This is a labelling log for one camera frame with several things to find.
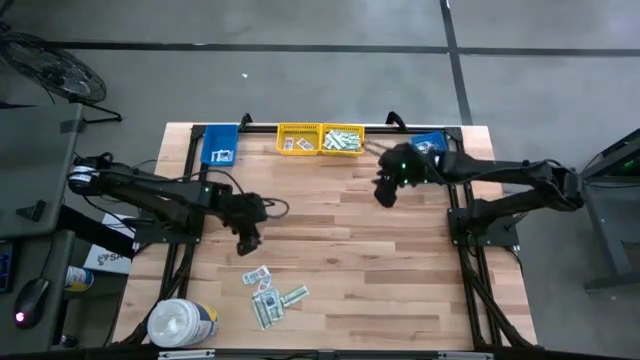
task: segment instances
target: gray floor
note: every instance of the gray floor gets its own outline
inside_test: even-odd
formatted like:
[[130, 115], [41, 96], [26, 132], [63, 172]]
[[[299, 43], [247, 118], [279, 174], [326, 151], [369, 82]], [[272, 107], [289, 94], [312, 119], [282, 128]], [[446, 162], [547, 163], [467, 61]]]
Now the gray floor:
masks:
[[[459, 46], [640, 47], [634, 0], [450, 0], [450, 7]], [[18, 0], [9, 22], [49, 40], [447, 43], [437, 0]], [[461, 123], [447, 55], [73, 52], [106, 81], [103, 105], [126, 117], [91, 126], [78, 152], [111, 151], [131, 164], [156, 156], [168, 121], [238, 121], [251, 112], [256, 121], [378, 123], [395, 110], [411, 124]], [[499, 158], [581, 168], [638, 127], [640, 58], [463, 56], [461, 63], [474, 123], [490, 127]], [[8, 69], [0, 79], [0, 101], [49, 103]], [[67, 202], [99, 216], [77, 198]], [[639, 357], [640, 289], [582, 290], [609, 271], [586, 212], [537, 211], [518, 231], [540, 344]], [[104, 341], [102, 309], [115, 299], [92, 300], [86, 317], [72, 316], [83, 345]]]

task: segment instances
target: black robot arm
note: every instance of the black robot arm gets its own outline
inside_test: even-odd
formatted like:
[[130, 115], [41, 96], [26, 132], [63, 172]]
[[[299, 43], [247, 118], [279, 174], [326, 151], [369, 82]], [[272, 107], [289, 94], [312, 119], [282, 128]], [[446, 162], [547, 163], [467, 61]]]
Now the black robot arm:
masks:
[[482, 180], [533, 187], [494, 201], [473, 200], [464, 214], [458, 214], [458, 227], [473, 233], [513, 214], [543, 207], [575, 211], [583, 205], [579, 176], [553, 160], [477, 160], [464, 153], [433, 150], [423, 154], [405, 143], [385, 151], [378, 164], [380, 178], [374, 180], [378, 185], [374, 195], [385, 207], [394, 205], [398, 187], [421, 183], [445, 185]]
[[106, 153], [97, 157], [77, 158], [69, 174], [70, 189], [82, 196], [108, 195], [151, 214], [148, 219], [130, 222], [138, 230], [154, 229], [154, 236], [136, 241], [150, 242], [156, 238], [180, 242], [201, 234], [192, 232], [194, 214], [213, 215], [224, 226], [238, 234], [238, 255], [246, 255], [261, 243], [256, 224], [267, 220], [263, 199], [255, 193], [233, 194], [233, 187], [218, 182], [181, 182], [146, 173], [125, 164], [113, 162]]

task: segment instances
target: desk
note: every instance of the desk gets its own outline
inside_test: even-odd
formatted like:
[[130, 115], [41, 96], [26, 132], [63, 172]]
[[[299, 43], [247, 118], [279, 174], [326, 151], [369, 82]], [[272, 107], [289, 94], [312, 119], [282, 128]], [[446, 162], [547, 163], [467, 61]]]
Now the desk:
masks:
[[[182, 175], [192, 125], [167, 124], [157, 174]], [[467, 153], [493, 158], [486, 127], [463, 127], [462, 133]], [[408, 138], [367, 137], [386, 145]], [[217, 219], [206, 219], [187, 299], [211, 304], [220, 315], [220, 330], [198, 347], [472, 349], [459, 258], [445, 225], [446, 188], [400, 190], [395, 207], [384, 209], [373, 197], [373, 155], [282, 156], [275, 138], [241, 134], [236, 164], [228, 170], [245, 191], [285, 199], [291, 211], [283, 219], [259, 224], [264, 242], [245, 257], [236, 255], [236, 236]], [[208, 179], [229, 182], [220, 174]], [[474, 182], [473, 189], [476, 198], [502, 196], [499, 184]], [[153, 245], [133, 259], [114, 340], [129, 335], [157, 298], [166, 252], [167, 246]], [[487, 248], [486, 253], [497, 303], [523, 336], [535, 342], [517, 262], [503, 249]], [[262, 264], [281, 292], [301, 284], [311, 292], [267, 331], [260, 330], [250, 304], [255, 286], [241, 280], [244, 272]], [[479, 312], [482, 320], [484, 307]]]

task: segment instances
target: yellow plastic crate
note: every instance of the yellow plastic crate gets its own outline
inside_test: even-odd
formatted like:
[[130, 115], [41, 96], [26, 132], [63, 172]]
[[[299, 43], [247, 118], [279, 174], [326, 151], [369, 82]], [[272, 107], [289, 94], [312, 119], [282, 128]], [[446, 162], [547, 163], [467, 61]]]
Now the yellow plastic crate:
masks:
[[[353, 132], [360, 135], [360, 150], [359, 151], [345, 151], [345, 150], [324, 150], [324, 137], [331, 130], [338, 130], [343, 132]], [[360, 156], [364, 154], [364, 126], [362, 125], [348, 125], [348, 124], [323, 124], [322, 125], [322, 139], [320, 141], [320, 147], [323, 155], [329, 156]]]
[[[284, 149], [285, 138], [293, 138], [293, 150]], [[304, 150], [298, 146], [298, 141], [304, 138], [311, 145], [313, 150]], [[278, 124], [278, 137], [276, 139], [276, 149], [282, 155], [308, 156], [318, 155], [322, 143], [322, 124], [314, 123], [280, 123]]]

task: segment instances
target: blue box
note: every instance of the blue box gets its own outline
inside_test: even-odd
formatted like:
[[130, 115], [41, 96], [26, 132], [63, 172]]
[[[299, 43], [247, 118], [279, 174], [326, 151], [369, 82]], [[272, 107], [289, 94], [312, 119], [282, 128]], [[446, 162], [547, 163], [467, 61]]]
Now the blue box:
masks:
[[238, 125], [207, 125], [200, 161], [211, 166], [232, 166], [238, 150]]
[[409, 143], [423, 153], [426, 153], [429, 149], [441, 151], [447, 151], [448, 149], [444, 134], [440, 132], [413, 136], [409, 138]]

